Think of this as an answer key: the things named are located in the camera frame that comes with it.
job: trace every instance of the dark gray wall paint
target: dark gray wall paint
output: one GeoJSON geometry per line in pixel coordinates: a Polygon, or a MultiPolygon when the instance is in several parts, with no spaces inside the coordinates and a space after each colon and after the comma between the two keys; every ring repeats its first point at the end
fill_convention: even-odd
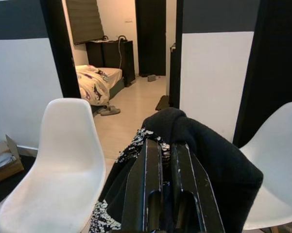
{"type": "Polygon", "coordinates": [[[0,1],[0,40],[47,37],[39,0],[0,1]]]}
{"type": "Polygon", "coordinates": [[[260,0],[184,0],[183,33],[253,32],[260,0]]]}

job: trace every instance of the pair of slippers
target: pair of slippers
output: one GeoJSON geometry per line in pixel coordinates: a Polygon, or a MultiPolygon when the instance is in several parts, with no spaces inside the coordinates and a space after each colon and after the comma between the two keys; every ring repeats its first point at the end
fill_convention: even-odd
{"type": "Polygon", "coordinates": [[[121,110],[115,106],[108,106],[107,108],[102,108],[98,111],[101,116],[109,116],[119,114],[121,110]]]}

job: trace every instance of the window blind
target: window blind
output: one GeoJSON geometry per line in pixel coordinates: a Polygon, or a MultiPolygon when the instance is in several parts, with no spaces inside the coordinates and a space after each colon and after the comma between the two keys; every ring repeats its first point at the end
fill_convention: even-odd
{"type": "Polygon", "coordinates": [[[74,44],[103,37],[96,0],[66,0],[74,44]]]}

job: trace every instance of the open cardboard box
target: open cardboard box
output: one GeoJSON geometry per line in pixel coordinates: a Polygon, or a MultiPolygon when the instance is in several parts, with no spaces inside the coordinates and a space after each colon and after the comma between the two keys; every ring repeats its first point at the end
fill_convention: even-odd
{"type": "Polygon", "coordinates": [[[24,170],[23,164],[20,161],[17,146],[8,135],[6,135],[6,142],[0,142],[0,154],[4,152],[12,153],[16,160],[0,167],[0,181],[24,170]]]}

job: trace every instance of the black doormat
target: black doormat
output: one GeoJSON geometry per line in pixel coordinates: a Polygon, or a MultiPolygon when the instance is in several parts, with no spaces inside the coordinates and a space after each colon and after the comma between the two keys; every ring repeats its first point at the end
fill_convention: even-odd
{"type": "Polygon", "coordinates": [[[20,158],[25,170],[0,182],[0,202],[5,199],[19,184],[19,182],[24,178],[35,161],[35,158],[31,156],[21,155],[20,158]]]}
{"type": "Polygon", "coordinates": [[[160,111],[162,109],[168,108],[170,106],[169,100],[170,96],[162,96],[155,109],[160,111]]]}

